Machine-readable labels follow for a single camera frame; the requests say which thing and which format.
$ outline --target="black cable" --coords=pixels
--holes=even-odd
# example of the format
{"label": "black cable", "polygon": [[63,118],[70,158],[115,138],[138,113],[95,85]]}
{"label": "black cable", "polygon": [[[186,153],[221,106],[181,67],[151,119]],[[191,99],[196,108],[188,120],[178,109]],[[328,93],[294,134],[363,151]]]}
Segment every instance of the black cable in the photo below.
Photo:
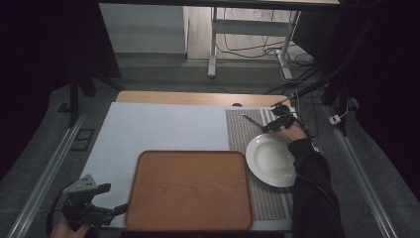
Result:
{"label": "black cable", "polygon": [[314,110],[314,116],[315,116],[315,131],[316,131],[316,136],[312,136],[312,138],[316,138],[318,137],[318,134],[319,134],[319,128],[318,128],[318,115],[316,114],[316,109],[315,109],[314,91],[311,91],[311,99],[312,99],[312,109]]}
{"label": "black cable", "polygon": [[290,117],[292,117],[292,118],[293,118],[293,120],[294,120],[295,122],[297,122],[297,124],[299,124],[300,128],[302,128],[303,132],[306,134],[306,137],[307,137],[309,140],[311,140],[311,139],[312,139],[311,134],[309,133],[309,130],[308,130],[308,128],[306,127],[305,123],[303,123],[301,120],[297,119],[296,117],[294,117],[294,116],[292,116],[292,115],[290,115]]}
{"label": "black cable", "polygon": [[271,53],[271,52],[273,52],[273,51],[277,51],[277,50],[279,50],[279,51],[281,51],[281,49],[282,49],[282,47],[279,47],[279,48],[266,48],[265,50],[264,50],[264,53],[265,54],[269,54],[269,53]]}
{"label": "black cable", "polygon": [[306,79],[308,79],[310,76],[312,76],[315,72],[317,72],[318,71],[318,68],[316,68],[316,67],[311,67],[310,69],[313,69],[313,68],[315,68],[315,70],[312,70],[308,75],[305,75],[302,79],[300,79],[299,81],[294,81],[294,82],[291,82],[291,83],[289,83],[289,84],[287,84],[287,86],[280,92],[280,95],[283,95],[284,93],[285,93],[285,91],[287,90],[287,89],[289,89],[290,87],[292,87],[292,86],[295,86],[295,85],[298,85],[299,83],[301,83],[301,82],[303,82],[303,81],[305,81]]}
{"label": "black cable", "polygon": [[47,237],[50,237],[50,235],[52,234],[52,231],[53,231],[53,214],[54,214],[54,212],[55,212],[55,207],[56,207],[56,204],[58,203],[58,201],[59,201],[59,198],[61,197],[61,195],[62,195],[62,192],[67,188],[67,187],[69,187],[70,185],[72,185],[73,183],[75,183],[75,181],[73,181],[73,182],[70,182],[69,184],[67,184],[66,186],[64,186],[60,191],[59,191],[59,193],[55,196],[55,199],[53,200],[53,203],[52,203],[52,208],[50,209],[50,212],[49,212],[49,214],[48,214],[48,216],[47,216],[47,220],[46,220],[46,236]]}
{"label": "black cable", "polygon": [[296,177],[299,179],[303,179],[306,182],[308,182],[310,185],[314,186],[318,191],[321,192],[321,194],[328,200],[329,203],[331,203],[331,206],[333,207],[334,211],[337,213],[337,216],[340,217],[340,209],[337,207],[336,203],[334,203],[331,196],[325,191],[320,185],[318,185],[315,181],[313,181],[311,178],[305,177],[301,175],[300,173],[296,172]]}
{"label": "black cable", "polygon": [[265,42],[263,43],[263,47],[262,47],[262,51],[265,53],[265,47],[266,47],[266,42],[268,41],[268,37],[269,36],[266,36],[266,38],[265,38]]}
{"label": "black cable", "polygon": [[222,87],[222,86],[216,85],[216,87],[218,87],[218,88],[222,89],[222,90],[223,90],[223,91],[225,91],[226,93],[231,93],[228,89],[226,89],[226,88],[224,88],[224,87]]}
{"label": "black cable", "polygon": [[[308,131],[308,133],[306,134],[306,136],[308,137],[308,138],[310,138],[310,139],[314,139],[314,138],[316,138],[316,137],[318,137],[318,117],[317,117],[317,114],[316,114],[316,111],[315,111],[315,105],[314,105],[314,99],[313,99],[313,91],[311,92],[311,96],[312,96],[312,108],[313,108],[313,110],[314,110],[314,114],[315,114],[315,128],[316,128],[316,136],[312,136],[311,134],[310,134],[310,132],[309,132],[309,128],[306,126],[306,123],[305,123],[305,121],[303,120],[303,117],[302,117],[302,115],[300,114],[300,112],[299,112],[299,110],[297,110],[297,112],[295,112],[296,113],[296,115],[297,115],[297,118],[299,118],[299,120],[302,122],[302,125],[304,125],[305,126],[305,128],[307,129],[307,131]],[[300,106],[299,106],[299,99],[298,99],[298,97],[297,97],[297,107],[299,108]]]}
{"label": "black cable", "polygon": [[262,15],[259,17],[259,20],[263,19],[263,15],[265,15],[265,9],[262,9]]}
{"label": "black cable", "polygon": [[306,124],[305,124],[305,122],[303,121],[303,119],[302,119],[302,115],[300,115],[300,113],[299,112],[294,112],[294,113],[296,113],[296,116],[297,116],[297,118],[298,118],[298,120],[301,122],[301,125],[300,125],[300,127],[302,127],[302,125],[304,126],[304,127],[306,127]]}
{"label": "black cable", "polygon": [[283,81],[285,81],[285,82],[287,82],[287,83],[292,83],[292,82],[299,82],[299,81],[304,81],[304,80],[306,80],[306,78],[303,78],[303,79],[301,79],[301,77],[305,74],[305,73],[307,73],[308,71],[310,71],[310,70],[312,70],[312,69],[314,69],[315,68],[315,66],[311,66],[311,67],[309,67],[308,69],[306,69],[302,74],[300,74],[300,76],[298,76],[297,78],[294,78],[294,79],[286,79],[285,78],[285,75],[284,75],[284,72],[283,72],[283,66],[281,67],[281,69],[280,69],[280,76],[281,76],[281,78],[283,79]]}
{"label": "black cable", "polygon": [[[272,11],[272,15],[271,15],[271,20],[273,19],[273,16],[274,16],[274,10]],[[226,19],[226,8],[225,8],[225,10],[224,10],[224,13],[223,13],[223,19]],[[239,48],[239,49],[231,49],[231,48],[229,48],[229,46],[228,46],[228,42],[227,42],[227,39],[226,39],[226,34],[223,34],[223,38],[224,38],[224,40],[225,40],[225,46],[226,46],[226,49],[228,49],[229,51],[231,51],[231,52],[240,52],[240,51],[247,51],[247,50],[253,50],[253,49],[258,49],[258,48],[262,48],[262,50],[264,50],[264,48],[265,47],[270,47],[270,46],[274,46],[274,45],[278,45],[278,44],[282,44],[282,43],[284,43],[284,42],[278,42],[278,43],[271,43],[271,44],[266,44],[266,41],[265,41],[265,43],[264,43],[264,45],[262,45],[262,46],[256,46],[256,47],[249,47],[249,48]],[[247,58],[246,56],[242,56],[242,55],[239,55],[239,54],[237,54],[236,56],[239,56],[239,57],[245,57],[245,58]]]}
{"label": "black cable", "polygon": [[221,53],[231,54],[231,55],[235,55],[235,56],[242,57],[242,58],[246,58],[246,59],[257,59],[257,58],[265,57],[265,56],[267,56],[270,52],[272,52],[272,51],[274,51],[274,50],[277,50],[277,49],[273,49],[273,50],[270,50],[270,51],[268,51],[268,52],[264,53],[263,55],[254,56],[254,57],[247,57],[247,56],[244,56],[244,55],[241,55],[241,54],[237,54],[237,53],[233,53],[233,52],[226,52],[226,51],[222,51],[222,50],[219,48],[219,46],[217,45],[217,43],[216,43],[216,48],[217,48],[217,50],[219,50]]}
{"label": "black cable", "polygon": [[288,62],[290,65],[294,66],[294,67],[301,68],[301,67],[305,67],[305,66],[314,66],[314,63],[313,63],[313,62],[310,62],[310,63],[300,63],[298,60],[296,60],[296,58],[297,58],[297,57],[299,57],[299,56],[308,55],[307,53],[303,53],[303,54],[299,54],[299,55],[297,55],[297,56],[294,58],[294,60],[292,60],[292,59],[290,58],[290,54],[286,54],[286,55],[287,55],[287,57],[288,57],[288,61],[287,61],[287,62]]}
{"label": "black cable", "polygon": [[295,79],[295,82],[289,82],[289,83],[286,83],[286,84],[284,84],[284,85],[282,85],[282,86],[279,86],[279,87],[275,87],[275,88],[271,88],[271,89],[269,89],[268,91],[266,91],[264,94],[269,94],[270,92],[272,92],[272,91],[276,91],[276,90],[280,90],[281,88],[283,88],[283,87],[288,87],[290,84],[292,84],[292,83],[295,83],[295,84],[297,84],[297,83],[300,83],[300,80],[302,80],[303,81],[303,79],[301,79],[301,77],[303,77],[309,70],[311,70],[311,69],[313,69],[314,67],[311,67],[311,68],[308,68],[308,69],[306,69],[302,74],[300,74],[298,77],[296,77],[296,79]]}

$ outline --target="white plate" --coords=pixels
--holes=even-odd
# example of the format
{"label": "white plate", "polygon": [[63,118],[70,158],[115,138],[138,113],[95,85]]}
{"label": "white plate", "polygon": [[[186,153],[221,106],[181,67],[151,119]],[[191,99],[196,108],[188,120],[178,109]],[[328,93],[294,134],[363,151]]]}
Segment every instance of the white plate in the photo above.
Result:
{"label": "white plate", "polygon": [[263,182],[278,187],[294,184],[294,158],[281,138],[270,133],[253,138],[246,157],[251,171]]}

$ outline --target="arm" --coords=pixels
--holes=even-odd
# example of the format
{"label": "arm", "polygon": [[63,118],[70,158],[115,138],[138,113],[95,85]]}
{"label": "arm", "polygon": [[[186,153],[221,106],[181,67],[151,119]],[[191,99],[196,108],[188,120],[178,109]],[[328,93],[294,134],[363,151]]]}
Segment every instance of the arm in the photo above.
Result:
{"label": "arm", "polygon": [[275,132],[294,156],[297,178],[293,187],[293,238],[346,237],[340,218],[340,204],[331,187],[327,160],[315,152],[297,124]]}
{"label": "arm", "polygon": [[52,230],[52,238],[84,238],[90,229],[90,225],[83,223],[80,228],[73,231],[70,227],[70,223],[64,216],[61,216],[59,222]]}

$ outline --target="table leg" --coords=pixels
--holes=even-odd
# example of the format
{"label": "table leg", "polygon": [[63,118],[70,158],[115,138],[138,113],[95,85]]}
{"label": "table leg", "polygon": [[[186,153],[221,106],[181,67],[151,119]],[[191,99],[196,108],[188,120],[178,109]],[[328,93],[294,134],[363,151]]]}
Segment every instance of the table leg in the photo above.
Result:
{"label": "table leg", "polygon": [[213,19],[211,23],[211,45],[209,57],[208,77],[216,76],[216,28],[217,28],[217,7],[213,8]]}
{"label": "table leg", "polygon": [[290,44],[290,40],[291,37],[293,35],[294,32],[294,28],[296,27],[296,23],[297,23],[297,19],[299,17],[300,12],[297,11],[293,11],[291,12],[291,14],[293,15],[290,22],[289,22],[289,27],[287,29],[287,33],[284,39],[284,44],[283,47],[281,48],[281,51],[277,51],[277,58],[278,61],[280,62],[281,65],[281,70],[283,71],[283,75],[284,75],[284,79],[292,79],[292,75],[290,73],[290,69],[287,65],[287,61],[285,59],[286,53],[287,53],[287,48]]}

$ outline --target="metal rail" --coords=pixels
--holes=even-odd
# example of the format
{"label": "metal rail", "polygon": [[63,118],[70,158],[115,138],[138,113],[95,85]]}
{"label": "metal rail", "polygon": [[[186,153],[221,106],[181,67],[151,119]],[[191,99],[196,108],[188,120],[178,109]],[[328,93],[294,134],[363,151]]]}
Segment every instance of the metal rail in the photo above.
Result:
{"label": "metal rail", "polygon": [[[333,116],[332,109],[330,106],[324,106],[325,115],[327,118]],[[362,194],[365,197],[367,205],[370,207],[373,217],[377,222],[377,226],[385,238],[397,238],[398,235],[386,213],[382,202],[377,196],[376,192],[371,185],[370,180],[355,152],[349,139],[345,137],[339,128],[334,127],[334,133],[336,134],[337,140],[342,147],[342,150],[346,156],[346,159],[355,175],[356,181],[358,182]]]}
{"label": "metal rail", "polygon": [[75,121],[72,128],[68,128],[65,132],[61,142],[52,154],[49,163],[41,174],[40,179],[28,197],[24,207],[18,215],[15,223],[7,235],[8,238],[23,238],[26,236],[31,224],[37,215],[44,198],[49,191],[53,180],[70,149],[71,143],[74,140],[80,125],[82,124],[87,108],[90,106],[91,98],[85,98],[81,105],[81,112],[78,119]]}

